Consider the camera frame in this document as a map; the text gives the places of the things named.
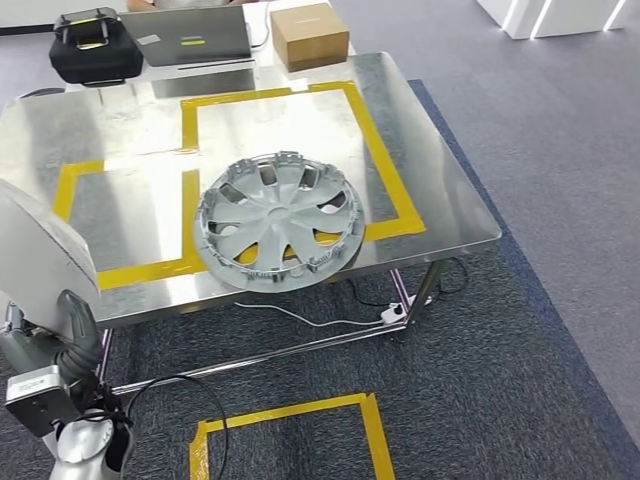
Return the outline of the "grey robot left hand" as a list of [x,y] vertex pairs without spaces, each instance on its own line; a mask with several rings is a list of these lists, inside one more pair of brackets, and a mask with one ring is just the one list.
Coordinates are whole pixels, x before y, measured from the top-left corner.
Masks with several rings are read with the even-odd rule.
[[101,363],[103,347],[90,305],[64,290],[57,306],[71,327],[71,339],[37,326],[11,302],[1,330],[2,352],[19,374],[56,365],[68,385],[91,376]]

